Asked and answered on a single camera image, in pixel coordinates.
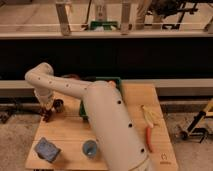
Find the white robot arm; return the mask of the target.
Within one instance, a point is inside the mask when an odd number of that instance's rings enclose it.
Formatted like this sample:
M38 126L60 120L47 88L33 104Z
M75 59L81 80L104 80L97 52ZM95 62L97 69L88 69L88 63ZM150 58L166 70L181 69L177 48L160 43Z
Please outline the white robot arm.
M53 102L54 91L83 102L109 171L153 171L147 149L121 93L107 81L56 77L52 66L46 62L28 70L25 80L34 87L36 98L45 108Z

